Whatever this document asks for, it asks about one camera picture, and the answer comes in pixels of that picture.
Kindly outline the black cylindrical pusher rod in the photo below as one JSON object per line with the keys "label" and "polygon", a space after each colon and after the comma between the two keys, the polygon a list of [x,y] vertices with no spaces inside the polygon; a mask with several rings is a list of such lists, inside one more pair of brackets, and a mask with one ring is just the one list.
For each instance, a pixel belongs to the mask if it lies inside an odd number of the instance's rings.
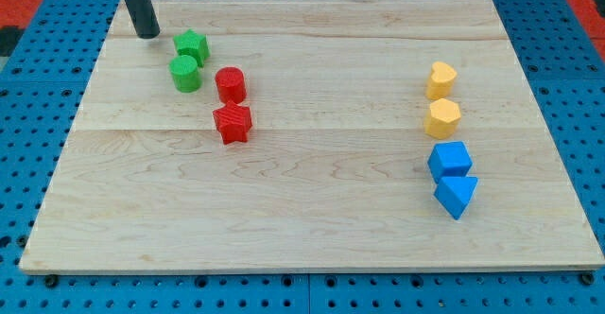
{"label": "black cylindrical pusher rod", "polygon": [[151,0],[124,0],[136,35],[153,39],[160,34],[160,26]]}

